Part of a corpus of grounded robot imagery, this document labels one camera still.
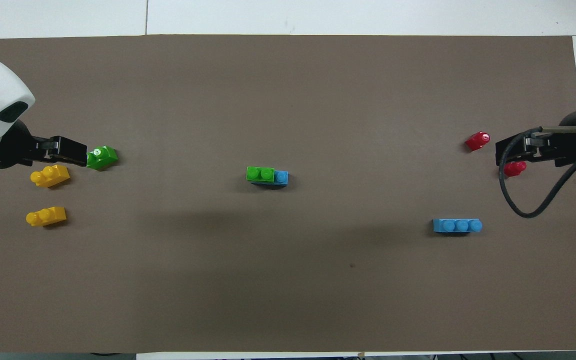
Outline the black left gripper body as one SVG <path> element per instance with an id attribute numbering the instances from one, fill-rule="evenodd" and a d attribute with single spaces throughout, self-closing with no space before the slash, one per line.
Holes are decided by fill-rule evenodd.
<path id="1" fill-rule="evenodd" d="M 17 120 L 0 138 L 0 170 L 10 167 L 32 166 L 34 162 L 51 163 L 47 150 L 41 145 L 45 137 L 33 136 L 22 120 Z"/>

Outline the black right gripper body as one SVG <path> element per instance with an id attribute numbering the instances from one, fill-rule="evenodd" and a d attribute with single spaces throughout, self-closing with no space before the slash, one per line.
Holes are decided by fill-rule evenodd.
<path id="1" fill-rule="evenodd" d="M 559 126 L 576 126 L 576 111 L 565 116 Z M 555 133 L 548 138 L 548 146 L 542 151 L 556 167 L 569 166 L 576 162 L 576 133 Z"/>

